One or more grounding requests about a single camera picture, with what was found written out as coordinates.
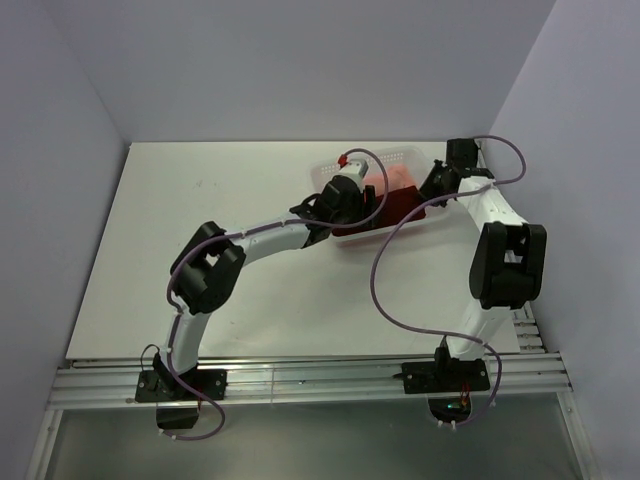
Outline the dark red t-shirt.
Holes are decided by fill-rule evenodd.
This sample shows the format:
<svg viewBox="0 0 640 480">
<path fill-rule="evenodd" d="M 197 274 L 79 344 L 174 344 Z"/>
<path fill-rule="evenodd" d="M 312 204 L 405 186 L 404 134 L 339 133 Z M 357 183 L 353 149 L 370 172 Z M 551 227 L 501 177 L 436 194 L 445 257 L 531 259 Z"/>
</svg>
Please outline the dark red t-shirt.
<svg viewBox="0 0 640 480">
<path fill-rule="evenodd" d="M 393 227 L 422 202 L 415 185 L 390 191 L 384 208 L 371 223 L 351 229 L 334 229 L 332 235 L 341 238 Z"/>
</svg>

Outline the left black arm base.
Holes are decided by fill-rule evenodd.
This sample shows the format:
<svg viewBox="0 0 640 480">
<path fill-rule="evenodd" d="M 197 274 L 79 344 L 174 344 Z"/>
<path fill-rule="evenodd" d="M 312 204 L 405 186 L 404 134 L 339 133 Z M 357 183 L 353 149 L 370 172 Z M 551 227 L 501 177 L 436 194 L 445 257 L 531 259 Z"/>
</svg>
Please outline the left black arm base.
<svg viewBox="0 0 640 480">
<path fill-rule="evenodd" d="M 224 399 L 227 371 L 223 369 L 194 369 L 184 381 L 193 389 L 186 389 L 169 375 L 163 378 L 155 370 L 139 374 L 134 395 L 136 404 L 153 404 L 156 407 L 156 425 L 162 433 L 185 440 L 200 418 L 209 400 Z"/>
</svg>

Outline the aluminium rail frame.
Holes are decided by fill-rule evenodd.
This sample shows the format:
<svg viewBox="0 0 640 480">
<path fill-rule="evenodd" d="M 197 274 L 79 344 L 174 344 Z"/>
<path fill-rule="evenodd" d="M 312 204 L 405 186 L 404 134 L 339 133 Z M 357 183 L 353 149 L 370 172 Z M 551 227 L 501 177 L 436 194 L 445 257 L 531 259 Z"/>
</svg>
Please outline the aluminium rail frame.
<svg viewBox="0 0 640 480">
<path fill-rule="evenodd" d="M 504 377 L 468 427 L 438 427 L 408 395 L 406 361 L 437 339 L 379 315 L 368 281 L 377 244 L 326 241 L 249 266 L 211 319 L 205 368 L 228 373 L 224 430 L 172 441 L 134 400 L 140 352 L 165 339 L 170 264 L 206 219 L 231 215 L 144 201 L 110 219 L 68 350 L 46 402 L 32 479 L 595 479 L 599 472 L 561 356 L 529 310 L 494 345 Z"/>
</svg>

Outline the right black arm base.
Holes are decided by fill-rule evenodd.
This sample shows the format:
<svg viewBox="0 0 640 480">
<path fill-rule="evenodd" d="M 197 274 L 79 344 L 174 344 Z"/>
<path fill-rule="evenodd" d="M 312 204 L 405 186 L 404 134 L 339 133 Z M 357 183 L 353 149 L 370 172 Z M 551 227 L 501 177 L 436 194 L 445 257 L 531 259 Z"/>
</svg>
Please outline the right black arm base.
<svg viewBox="0 0 640 480">
<path fill-rule="evenodd" d="M 452 429 L 470 419 L 471 394 L 489 391 L 491 387 L 481 359 L 405 362 L 394 377 L 402 382 L 406 395 L 427 395 L 428 407 L 437 425 Z"/>
</svg>

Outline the white plastic basket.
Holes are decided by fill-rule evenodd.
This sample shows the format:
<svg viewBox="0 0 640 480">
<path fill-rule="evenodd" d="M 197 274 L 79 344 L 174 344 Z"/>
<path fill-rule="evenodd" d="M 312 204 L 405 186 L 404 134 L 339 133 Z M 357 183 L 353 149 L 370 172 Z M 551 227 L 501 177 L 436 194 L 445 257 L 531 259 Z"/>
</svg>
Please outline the white plastic basket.
<svg viewBox="0 0 640 480">
<path fill-rule="evenodd" d="M 369 163 L 369 170 L 367 175 L 386 172 L 385 169 L 391 165 L 404 164 L 413 176 L 417 189 L 421 186 L 423 181 L 428 176 L 433 162 L 438 160 L 445 160 L 446 145 L 442 142 L 425 143 L 425 144 L 399 144 L 399 145 L 383 145 L 380 148 L 375 148 L 373 153 L 381 160 L 380 163 L 376 163 L 370 156 L 362 153 L 352 154 L 352 159 L 361 158 L 365 159 Z M 382 196 L 376 196 L 378 200 L 378 206 L 382 202 Z M 387 227 L 378 231 L 364 232 L 356 235 L 350 235 L 347 237 L 335 237 L 332 234 L 330 239 L 333 243 L 339 246 L 346 246 L 356 241 L 373 239 L 388 234 L 393 227 Z"/>
</svg>

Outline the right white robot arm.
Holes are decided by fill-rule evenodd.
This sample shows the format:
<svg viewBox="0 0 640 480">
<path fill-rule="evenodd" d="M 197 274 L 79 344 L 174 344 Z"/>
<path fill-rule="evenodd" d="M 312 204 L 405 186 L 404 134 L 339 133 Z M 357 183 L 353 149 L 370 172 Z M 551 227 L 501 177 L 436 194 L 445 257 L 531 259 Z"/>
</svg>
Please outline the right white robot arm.
<svg viewBox="0 0 640 480">
<path fill-rule="evenodd" d="M 475 138 L 446 142 L 446 156 L 436 160 L 419 188 L 430 207 L 457 201 L 465 208 L 479 237 L 468 275 L 471 302 L 458 334 L 447 333 L 449 356 L 433 365 L 435 383 L 452 390 L 468 374 L 464 361 L 481 358 L 511 313 L 541 291 L 547 231 L 525 220 L 502 195 L 501 181 L 478 163 Z"/>
</svg>

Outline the rolled peach t-shirt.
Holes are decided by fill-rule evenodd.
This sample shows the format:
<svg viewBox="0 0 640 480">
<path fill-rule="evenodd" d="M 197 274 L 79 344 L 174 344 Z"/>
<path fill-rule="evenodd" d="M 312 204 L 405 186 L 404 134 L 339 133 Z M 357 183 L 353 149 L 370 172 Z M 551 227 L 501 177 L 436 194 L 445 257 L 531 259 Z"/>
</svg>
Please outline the rolled peach t-shirt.
<svg viewBox="0 0 640 480">
<path fill-rule="evenodd" d="M 364 179 L 366 186 L 374 188 L 376 196 L 382 196 L 386 190 L 393 192 L 416 186 L 413 176 L 404 164 L 391 165 L 385 171 L 387 180 L 384 180 L 382 173 L 367 175 Z"/>
</svg>

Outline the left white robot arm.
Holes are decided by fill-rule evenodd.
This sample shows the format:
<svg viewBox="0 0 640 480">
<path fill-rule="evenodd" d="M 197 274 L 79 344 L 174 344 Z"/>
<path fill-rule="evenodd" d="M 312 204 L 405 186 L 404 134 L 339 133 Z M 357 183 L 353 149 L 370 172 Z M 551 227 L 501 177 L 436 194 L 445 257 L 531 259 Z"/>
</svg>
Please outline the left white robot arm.
<svg viewBox="0 0 640 480">
<path fill-rule="evenodd" d="M 275 220 L 228 233 L 215 222 L 201 225 L 171 266 L 167 300 L 175 308 L 168 338 L 153 361 L 159 388 L 183 399 L 195 386 L 198 351 L 208 320 L 230 298 L 242 269 L 261 259 L 314 246 L 335 229 L 376 221 L 388 185 L 337 175 L 322 192 L 307 197 Z"/>
</svg>

